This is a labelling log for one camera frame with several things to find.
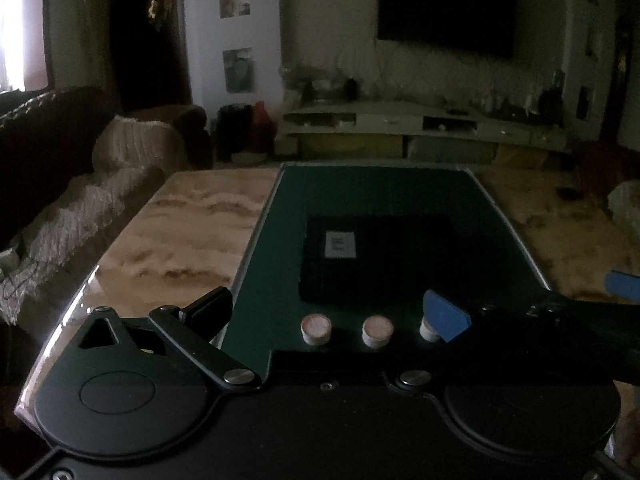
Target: metal screw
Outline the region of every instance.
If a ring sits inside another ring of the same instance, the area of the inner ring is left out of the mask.
[[[245,368],[236,368],[235,370],[226,372],[223,378],[225,383],[232,384],[233,386],[242,386],[253,381],[255,374]]]
[[[56,471],[51,475],[51,480],[74,480],[74,476],[69,471]]]
[[[582,477],[582,480],[602,480],[602,476],[596,470],[591,469]]]
[[[407,370],[400,374],[400,382],[404,386],[417,388],[431,382],[431,374],[425,370]]]
[[[328,383],[320,384],[320,389],[324,392],[330,392],[332,390],[335,390],[337,387],[338,387],[338,383],[335,381],[330,381]]]

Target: white label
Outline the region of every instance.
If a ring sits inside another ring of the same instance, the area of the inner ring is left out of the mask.
[[[356,235],[355,233],[337,233],[327,231],[324,244],[325,258],[355,258]]]

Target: white knitted blanket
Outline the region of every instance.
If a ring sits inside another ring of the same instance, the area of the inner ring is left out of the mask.
[[[100,257],[163,183],[158,168],[73,178],[22,231],[26,254],[0,283],[3,317],[44,340]]]

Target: circular cover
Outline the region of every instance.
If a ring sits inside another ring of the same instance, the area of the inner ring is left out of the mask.
[[[620,412],[611,381],[576,384],[519,359],[463,370],[446,387],[444,399],[452,418],[477,442],[523,457],[604,446]]]
[[[107,372],[89,379],[80,390],[80,399],[94,412],[119,415],[139,410],[155,392],[153,381],[144,375]]]
[[[204,420],[209,389],[195,367],[137,348],[119,357],[120,369],[99,358],[52,369],[35,404],[48,440],[80,456],[131,458],[175,444]]]

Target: floor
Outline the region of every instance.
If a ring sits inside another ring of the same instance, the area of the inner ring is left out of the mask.
[[[23,330],[0,322],[0,473],[5,470],[19,476],[49,450],[44,440],[13,414],[39,350]]]

